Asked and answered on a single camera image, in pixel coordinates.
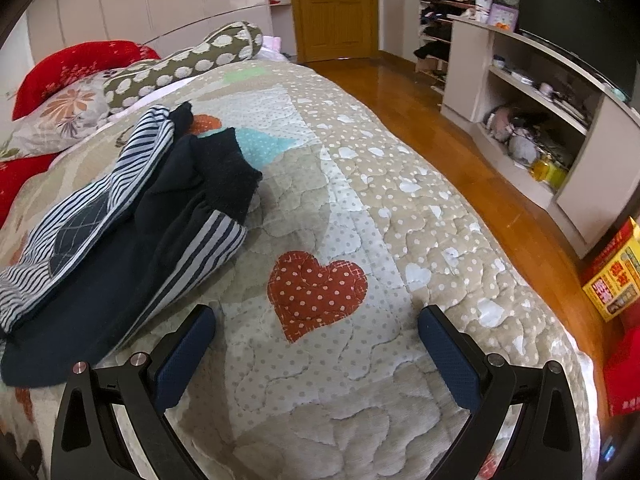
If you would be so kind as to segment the navy striped child pants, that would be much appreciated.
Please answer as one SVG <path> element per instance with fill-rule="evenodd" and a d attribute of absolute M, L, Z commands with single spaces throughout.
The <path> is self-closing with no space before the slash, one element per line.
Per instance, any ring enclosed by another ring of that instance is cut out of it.
<path fill-rule="evenodd" d="M 50 209 L 1 273 L 1 379 L 64 382 L 230 260 L 262 174 L 232 128 L 194 134 L 189 103 L 154 106 L 113 169 Z"/>

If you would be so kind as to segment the yellow red cardboard box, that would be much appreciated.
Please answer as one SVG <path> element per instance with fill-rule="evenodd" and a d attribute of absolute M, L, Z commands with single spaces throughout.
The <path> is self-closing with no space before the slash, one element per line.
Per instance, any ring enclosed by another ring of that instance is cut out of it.
<path fill-rule="evenodd" d="M 629 217 L 582 277 L 582 290 L 605 322 L 639 304 L 639 225 Z"/>

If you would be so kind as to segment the heart patterned quilt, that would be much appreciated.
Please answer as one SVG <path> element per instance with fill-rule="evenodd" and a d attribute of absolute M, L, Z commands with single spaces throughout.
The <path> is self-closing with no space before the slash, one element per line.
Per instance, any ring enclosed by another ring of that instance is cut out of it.
<path fill-rule="evenodd" d="M 91 290 L 79 276 L 94 240 L 76 240 L 55 269 L 62 203 L 106 193 L 96 234 L 111 229 L 168 152 L 160 124 L 189 102 L 212 140 L 233 129 L 262 173 L 240 226 L 217 248 L 198 234 L 180 264 L 193 282 L 165 278 L 148 312 L 43 303 L 46 285 Z M 168 414 L 212 479 L 422 479 L 462 427 L 426 350 L 416 316 L 438 304 L 459 330 L 516 365 L 558 361 L 575 402 L 582 468 L 598 469 L 593 365 L 518 274 L 463 195 L 389 132 L 372 110 L 302 66 L 250 61 L 217 68 L 88 136 L 28 180 L 1 230 L 3 309 L 16 337 L 1 348 L 1 428 L 19 448 L 49 453 L 62 367 L 91 348 L 121 363 L 176 328 L 196 304 L 222 330 L 186 395 Z"/>

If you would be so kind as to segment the red long pillow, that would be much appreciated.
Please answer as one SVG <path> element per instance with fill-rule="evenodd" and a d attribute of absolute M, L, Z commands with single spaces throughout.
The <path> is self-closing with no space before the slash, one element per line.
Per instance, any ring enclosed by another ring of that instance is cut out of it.
<path fill-rule="evenodd" d="M 1 163 L 0 170 L 0 226 L 6 221 L 15 196 L 31 177 L 49 169 L 58 153 L 24 157 Z"/>

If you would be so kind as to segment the white tv shelf unit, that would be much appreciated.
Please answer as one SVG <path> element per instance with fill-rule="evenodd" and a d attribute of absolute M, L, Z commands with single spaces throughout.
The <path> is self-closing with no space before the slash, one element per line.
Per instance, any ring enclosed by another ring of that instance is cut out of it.
<path fill-rule="evenodd" d="M 566 56 L 515 32 L 453 16 L 442 114 L 495 170 L 547 211 L 578 257 L 636 214 L 639 116 Z M 536 181 L 490 132 L 499 110 L 523 112 L 567 152 L 559 186 Z"/>

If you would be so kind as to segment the floral pillow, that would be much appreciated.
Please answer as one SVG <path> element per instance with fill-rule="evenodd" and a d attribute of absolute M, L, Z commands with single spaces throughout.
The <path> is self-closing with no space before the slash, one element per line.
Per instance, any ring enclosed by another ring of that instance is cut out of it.
<path fill-rule="evenodd" d="M 104 70 L 79 79 L 56 92 L 32 112 L 1 131 L 1 160 L 53 154 L 67 150 L 91 136 L 122 110 L 122 101 L 132 104 L 129 91 L 139 76 L 117 77 Z"/>

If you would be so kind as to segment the red pillow at headboard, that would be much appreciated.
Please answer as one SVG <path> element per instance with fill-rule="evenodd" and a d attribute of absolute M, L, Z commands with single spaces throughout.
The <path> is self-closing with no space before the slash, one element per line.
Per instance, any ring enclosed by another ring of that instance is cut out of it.
<path fill-rule="evenodd" d="M 56 92 L 104 70 L 125 68 L 144 60 L 159 60 L 150 47 L 129 40 L 87 41 L 54 52 L 26 75 L 15 97 L 12 119 L 30 114 Z"/>

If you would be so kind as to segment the black television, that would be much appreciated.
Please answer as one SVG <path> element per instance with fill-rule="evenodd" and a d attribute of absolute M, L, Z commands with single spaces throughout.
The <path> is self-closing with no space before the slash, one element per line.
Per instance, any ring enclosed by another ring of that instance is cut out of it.
<path fill-rule="evenodd" d="M 520 0 L 518 28 L 634 96 L 638 54 L 619 20 L 598 0 Z"/>

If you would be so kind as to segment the green polka dot bolster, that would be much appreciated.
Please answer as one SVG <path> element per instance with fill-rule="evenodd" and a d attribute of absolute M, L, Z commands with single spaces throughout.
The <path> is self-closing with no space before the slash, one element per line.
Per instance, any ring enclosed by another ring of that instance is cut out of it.
<path fill-rule="evenodd" d="M 248 61 L 262 48 L 262 30 L 250 22 L 233 22 L 211 32 L 194 47 L 159 60 L 143 60 L 104 81 L 111 114 L 126 110 L 150 93 L 186 78 L 236 62 Z"/>

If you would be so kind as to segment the white wardrobe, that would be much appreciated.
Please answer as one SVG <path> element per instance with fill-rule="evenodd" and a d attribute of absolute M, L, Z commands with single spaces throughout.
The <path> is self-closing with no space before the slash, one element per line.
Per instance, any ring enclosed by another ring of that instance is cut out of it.
<path fill-rule="evenodd" d="M 32 56 L 93 40 L 130 40 L 165 56 L 232 22 L 272 32 L 269 0 L 34 0 L 26 11 Z"/>

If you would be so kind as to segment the cluttered shoe rack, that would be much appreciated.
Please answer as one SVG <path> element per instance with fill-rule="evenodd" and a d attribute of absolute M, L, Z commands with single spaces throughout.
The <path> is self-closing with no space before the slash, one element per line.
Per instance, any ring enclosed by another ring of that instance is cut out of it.
<path fill-rule="evenodd" d="M 432 90 L 442 96 L 446 87 L 452 44 L 452 17 L 461 16 L 467 10 L 475 10 L 476 0 L 418 0 L 418 3 L 419 45 L 413 51 L 416 72 L 427 76 Z"/>

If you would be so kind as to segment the wooden door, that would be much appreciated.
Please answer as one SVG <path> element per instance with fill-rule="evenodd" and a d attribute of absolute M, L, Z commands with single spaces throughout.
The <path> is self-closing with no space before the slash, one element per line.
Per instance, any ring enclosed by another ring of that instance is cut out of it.
<path fill-rule="evenodd" d="M 378 0 L 292 0 L 297 61 L 375 58 Z"/>

